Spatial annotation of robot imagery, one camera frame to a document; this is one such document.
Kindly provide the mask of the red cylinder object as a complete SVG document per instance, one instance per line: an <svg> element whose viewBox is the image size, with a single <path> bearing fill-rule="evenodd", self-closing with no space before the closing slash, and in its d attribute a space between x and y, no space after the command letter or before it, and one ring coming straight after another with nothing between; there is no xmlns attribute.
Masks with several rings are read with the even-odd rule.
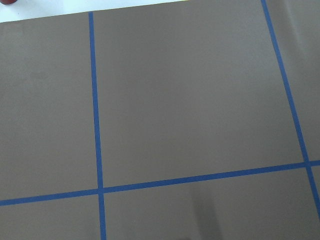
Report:
<svg viewBox="0 0 320 240"><path fill-rule="evenodd" d="M0 0L0 3L3 4L3 5L11 5L11 4L14 4L16 2L17 2L17 0Z"/></svg>

